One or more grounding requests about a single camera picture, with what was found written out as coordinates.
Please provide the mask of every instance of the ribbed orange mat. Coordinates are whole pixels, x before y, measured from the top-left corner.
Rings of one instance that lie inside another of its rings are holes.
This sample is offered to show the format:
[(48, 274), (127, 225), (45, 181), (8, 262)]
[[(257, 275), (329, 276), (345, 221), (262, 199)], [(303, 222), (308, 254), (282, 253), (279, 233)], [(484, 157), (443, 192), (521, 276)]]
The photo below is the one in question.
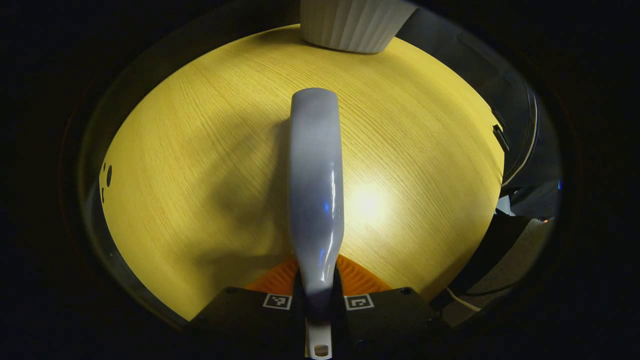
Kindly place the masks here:
[[(345, 296), (391, 290), (391, 286), (353, 260), (338, 255), (337, 265), (342, 279), (342, 294)], [(246, 289), (279, 295), (293, 295), (293, 281), (296, 272), (298, 272), (298, 261), (296, 258), (288, 259), (248, 285)]]

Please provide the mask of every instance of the white ceramic pot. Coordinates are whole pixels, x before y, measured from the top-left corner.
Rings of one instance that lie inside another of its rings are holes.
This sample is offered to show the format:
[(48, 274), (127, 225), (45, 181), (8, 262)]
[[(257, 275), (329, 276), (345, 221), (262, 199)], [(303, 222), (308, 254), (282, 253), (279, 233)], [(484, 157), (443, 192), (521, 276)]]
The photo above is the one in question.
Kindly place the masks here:
[(415, 9), (403, 0), (302, 0), (302, 37), (330, 49), (379, 53)]

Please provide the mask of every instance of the wood grain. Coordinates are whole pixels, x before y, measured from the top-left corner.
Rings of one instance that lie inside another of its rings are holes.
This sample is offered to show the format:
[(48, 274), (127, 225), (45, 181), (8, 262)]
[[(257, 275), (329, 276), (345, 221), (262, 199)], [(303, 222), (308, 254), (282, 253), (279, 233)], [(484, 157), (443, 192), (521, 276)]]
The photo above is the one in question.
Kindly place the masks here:
[(287, 118), (291, 95), (308, 87), (339, 97), (342, 254), (429, 299), (481, 241), (504, 161), (482, 98), (397, 38), (365, 55), (306, 44), (298, 26), (274, 29), (165, 79), (113, 139), (109, 186), (100, 173), (119, 251), (185, 319), (291, 255)]

